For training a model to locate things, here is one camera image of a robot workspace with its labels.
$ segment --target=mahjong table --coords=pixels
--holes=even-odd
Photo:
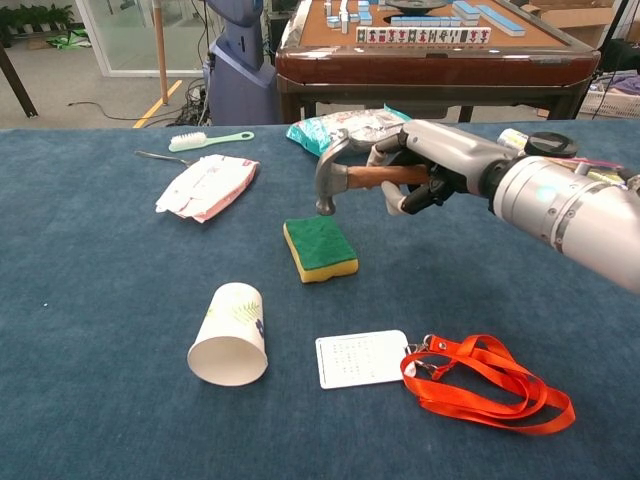
[[[328,25],[325,3],[299,2],[276,53],[287,123],[301,118],[302,107],[305,116],[315,115],[316,102],[460,105],[461,121],[470,119],[473,106],[524,104],[549,110],[549,119],[574,118],[600,56],[505,0],[466,3],[494,12],[520,31],[507,32],[486,15],[473,26],[424,23],[455,18],[450,3],[431,10],[422,23],[418,18],[408,24],[393,7],[371,4],[365,25],[355,15],[359,2],[348,0],[351,18],[343,33],[340,22]],[[329,8],[339,15],[340,7],[334,0]]]

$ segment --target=yellow sponge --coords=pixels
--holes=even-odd
[[[302,283],[358,271],[356,253],[331,216],[287,220],[283,226]]]

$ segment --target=toothbrush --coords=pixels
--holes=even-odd
[[[255,137],[253,132],[240,132],[234,135],[213,138],[207,138],[207,134],[204,132],[187,133],[173,137],[169,144],[169,151],[182,152],[184,150],[208,147],[209,145],[214,145],[216,143],[251,140],[253,137]]]

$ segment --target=white paper cup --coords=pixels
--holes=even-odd
[[[260,292],[246,283],[218,288],[187,363],[198,377],[216,385],[246,385],[260,378],[268,364]]]

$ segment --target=plastic bag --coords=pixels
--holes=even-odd
[[[259,163],[246,158],[202,157],[169,184],[156,212],[171,211],[204,223],[227,208],[251,183]]]
[[[337,112],[294,123],[287,138],[318,157],[329,148],[340,129],[349,132],[351,153],[364,153],[380,140],[395,135],[410,117],[385,105],[384,108]]]

